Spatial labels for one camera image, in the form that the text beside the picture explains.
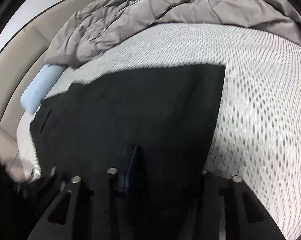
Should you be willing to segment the grey quilted duvet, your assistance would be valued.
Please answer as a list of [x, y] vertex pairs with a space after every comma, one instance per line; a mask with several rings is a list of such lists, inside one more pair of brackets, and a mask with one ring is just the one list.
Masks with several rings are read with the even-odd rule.
[[162, 23], [235, 25], [301, 46], [301, 16], [288, 0], [97, 0], [74, 13], [59, 30], [45, 63], [78, 68]]

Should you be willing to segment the beige bed frame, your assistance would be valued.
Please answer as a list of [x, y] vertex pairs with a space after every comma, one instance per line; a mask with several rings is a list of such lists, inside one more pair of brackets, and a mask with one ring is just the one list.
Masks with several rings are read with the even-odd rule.
[[91, 0], [63, 0], [25, 24], [0, 50], [0, 139], [16, 143], [24, 109], [20, 96], [44, 64], [46, 51], [67, 20]]

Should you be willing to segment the light blue pillow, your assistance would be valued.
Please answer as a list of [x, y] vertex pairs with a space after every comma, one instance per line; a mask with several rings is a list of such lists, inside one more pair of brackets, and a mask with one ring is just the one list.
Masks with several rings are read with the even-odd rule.
[[65, 66], [45, 64], [21, 95], [23, 109], [34, 114], [65, 69]]

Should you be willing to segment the white honeycomb mattress cover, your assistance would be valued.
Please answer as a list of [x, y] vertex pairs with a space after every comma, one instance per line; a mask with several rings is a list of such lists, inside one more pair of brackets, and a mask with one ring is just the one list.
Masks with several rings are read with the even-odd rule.
[[243, 176], [286, 239], [301, 234], [301, 46], [259, 30], [160, 24], [66, 70], [51, 90], [112, 70], [223, 63], [224, 89], [207, 168]]

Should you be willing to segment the black pants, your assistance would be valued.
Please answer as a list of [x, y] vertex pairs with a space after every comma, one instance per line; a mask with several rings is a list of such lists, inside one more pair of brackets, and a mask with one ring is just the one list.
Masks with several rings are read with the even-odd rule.
[[30, 124], [41, 174], [94, 189], [93, 239], [193, 237], [225, 70], [122, 70], [42, 102]]

